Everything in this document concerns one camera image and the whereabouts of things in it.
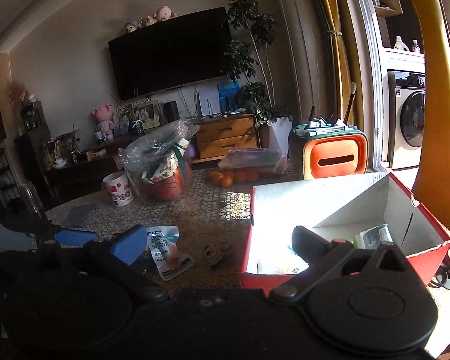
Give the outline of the blue folded cloth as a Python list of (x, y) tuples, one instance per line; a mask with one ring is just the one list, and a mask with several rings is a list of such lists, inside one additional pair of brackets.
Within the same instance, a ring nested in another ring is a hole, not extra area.
[(96, 205), (81, 205), (69, 211), (61, 225), (65, 228), (81, 228), (83, 223), (95, 211)]

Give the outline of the orange green storage stool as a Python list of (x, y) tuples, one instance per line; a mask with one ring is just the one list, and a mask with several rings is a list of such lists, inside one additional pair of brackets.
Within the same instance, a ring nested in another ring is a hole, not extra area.
[(289, 158), (303, 180), (363, 174), (368, 167), (368, 139), (345, 125), (297, 125), (289, 133)]

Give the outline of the black speaker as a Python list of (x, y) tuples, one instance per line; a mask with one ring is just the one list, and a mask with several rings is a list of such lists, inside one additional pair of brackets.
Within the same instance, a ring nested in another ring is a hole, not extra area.
[(180, 119), (179, 109), (176, 101), (164, 102), (163, 113), (167, 123), (172, 123)]

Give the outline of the tall green potted plant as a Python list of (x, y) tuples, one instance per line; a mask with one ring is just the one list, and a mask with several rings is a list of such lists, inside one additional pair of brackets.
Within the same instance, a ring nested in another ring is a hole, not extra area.
[(229, 0), (226, 17), (236, 38), (226, 49), (226, 74), (235, 83), (243, 80), (238, 95), (241, 107), (250, 111), (255, 126), (271, 127), (281, 119), (293, 119), (275, 98), (275, 81), (269, 47), (275, 41), (277, 22), (261, 10), (257, 0)]

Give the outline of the black wall television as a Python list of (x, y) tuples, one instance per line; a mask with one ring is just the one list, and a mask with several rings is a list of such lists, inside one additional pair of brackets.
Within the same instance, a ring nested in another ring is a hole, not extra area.
[(225, 77), (232, 35), (225, 7), (200, 10), (108, 42), (118, 97), (129, 100)]

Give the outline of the green white packet in box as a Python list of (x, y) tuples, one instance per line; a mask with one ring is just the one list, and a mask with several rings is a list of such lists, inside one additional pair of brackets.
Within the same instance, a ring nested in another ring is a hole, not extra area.
[(351, 243), (357, 249), (363, 250), (376, 250), (383, 242), (394, 242), (387, 223), (377, 225), (366, 231), (360, 232), (351, 240)]

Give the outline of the white front-load washing machine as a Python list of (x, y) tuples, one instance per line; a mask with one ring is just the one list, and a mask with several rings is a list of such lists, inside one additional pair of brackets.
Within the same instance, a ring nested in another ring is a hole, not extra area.
[(425, 75), (388, 71), (388, 162), (393, 170), (417, 167), (424, 136)]

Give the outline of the orange tangerine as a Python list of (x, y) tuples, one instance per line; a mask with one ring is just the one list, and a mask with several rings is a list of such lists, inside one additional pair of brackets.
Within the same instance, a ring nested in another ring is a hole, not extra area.
[(248, 169), (248, 170), (246, 170), (246, 171), (245, 171), (245, 177), (246, 177), (246, 180), (247, 180), (249, 183), (254, 183), (254, 182), (256, 182), (257, 180), (259, 180), (259, 174), (258, 174), (258, 172), (255, 171), (254, 169)]
[(234, 173), (234, 182), (235, 183), (245, 183), (247, 181), (246, 172), (239, 170)]
[(230, 176), (224, 176), (221, 180), (220, 180), (220, 186), (222, 188), (231, 188), (234, 184), (234, 180), (232, 177)]
[(224, 178), (224, 174), (222, 172), (210, 172), (208, 174), (208, 180), (213, 185), (220, 185), (221, 180)]

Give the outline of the wooden drawer cabinet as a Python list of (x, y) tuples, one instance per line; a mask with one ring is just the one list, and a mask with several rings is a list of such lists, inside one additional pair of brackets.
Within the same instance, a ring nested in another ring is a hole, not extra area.
[(199, 127), (193, 138), (195, 164), (222, 159), (230, 150), (260, 147), (252, 114), (218, 115), (196, 119), (193, 123)]

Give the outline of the yellow chair back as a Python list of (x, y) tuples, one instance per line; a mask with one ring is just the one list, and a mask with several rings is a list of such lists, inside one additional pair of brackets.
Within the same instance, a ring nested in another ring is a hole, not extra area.
[(441, 0), (410, 0), (423, 35), (424, 138), (415, 199), (450, 230), (450, 35)]

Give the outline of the white snack packet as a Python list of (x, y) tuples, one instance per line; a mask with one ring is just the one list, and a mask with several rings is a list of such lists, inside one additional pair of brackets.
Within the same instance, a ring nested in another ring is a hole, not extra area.
[(178, 227), (156, 226), (145, 230), (148, 251), (163, 281), (171, 281), (194, 266), (195, 260), (178, 249)]

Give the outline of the clear plastic bag of goods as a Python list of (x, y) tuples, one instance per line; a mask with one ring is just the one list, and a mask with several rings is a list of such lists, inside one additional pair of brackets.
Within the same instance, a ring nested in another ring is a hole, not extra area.
[(200, 127), (180, 119), (154, 129), (118, 151), (133, 192), (144, 201), (178, 200), (193, 183), (192, 140)]

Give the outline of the pink pig plush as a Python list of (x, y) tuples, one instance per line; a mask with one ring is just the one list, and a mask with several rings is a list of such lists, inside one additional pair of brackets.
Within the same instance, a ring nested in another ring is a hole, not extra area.
[(113, 139), (113, 107), (105, 104), (100, 108), (95, 108), (91, 115), (97, 120), (97, 132), (100, 133), (103, 141), (110, 141)]

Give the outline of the framed photo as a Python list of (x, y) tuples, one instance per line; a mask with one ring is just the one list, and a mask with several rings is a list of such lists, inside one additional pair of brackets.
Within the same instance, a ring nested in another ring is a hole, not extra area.
[(143, 130), (156, 128), (160, 125), (160, 106), (157, 100), (141, 102), (138, 111), (138, 119)]

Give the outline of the glass water bottle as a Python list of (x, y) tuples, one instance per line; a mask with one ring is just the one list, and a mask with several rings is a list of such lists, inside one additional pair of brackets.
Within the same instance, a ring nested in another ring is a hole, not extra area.
[(30, 181), (27, 181), (19, 186), (19, 191), (31, 217), (47, 219), (43, 204), (40, 201), (35, 186)]

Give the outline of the dark low tv bench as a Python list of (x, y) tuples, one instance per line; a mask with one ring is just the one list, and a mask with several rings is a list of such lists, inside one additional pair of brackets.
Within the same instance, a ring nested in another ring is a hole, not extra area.
[(46, 173), (46, 177), (55, 198), (59, 203), (66, 203), (98, 192), (106, 176), (122, 171), (119, 149), (125, 149), (137, 138), (134, 135), (120, 136), (110, 143), (91, 147), (79, 157), (77, 163), (70, 160), (61, 169), (52, 168)]

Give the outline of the red white cardboard box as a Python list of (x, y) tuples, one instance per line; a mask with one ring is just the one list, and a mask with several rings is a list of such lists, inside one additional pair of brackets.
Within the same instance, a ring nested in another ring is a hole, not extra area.
[(385, 224), (425, 284), (450, 248), (450, 232), (391, 172), (255, 186), (250, 213), (241, 267), (246, 289), (269, 292), (308, 267), (293, 252), (297, 226), (332, 241)]

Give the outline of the clear flat plastic case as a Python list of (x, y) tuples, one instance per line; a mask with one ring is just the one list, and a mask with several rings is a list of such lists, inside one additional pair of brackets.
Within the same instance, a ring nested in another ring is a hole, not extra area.
[(253, 169), (264, 174), (284, 174), (287, 159), (276, 150), (263, 148), (240, 148), (229, 150), (218, 163), (221, 171)]

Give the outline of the white strawberry mug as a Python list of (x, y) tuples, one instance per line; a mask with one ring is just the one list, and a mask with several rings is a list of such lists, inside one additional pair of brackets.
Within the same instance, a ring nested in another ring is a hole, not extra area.
[(127, 206), (134, 200), (131, 183), (126, 172), (114, 172), (102, 180), (115, 206)]

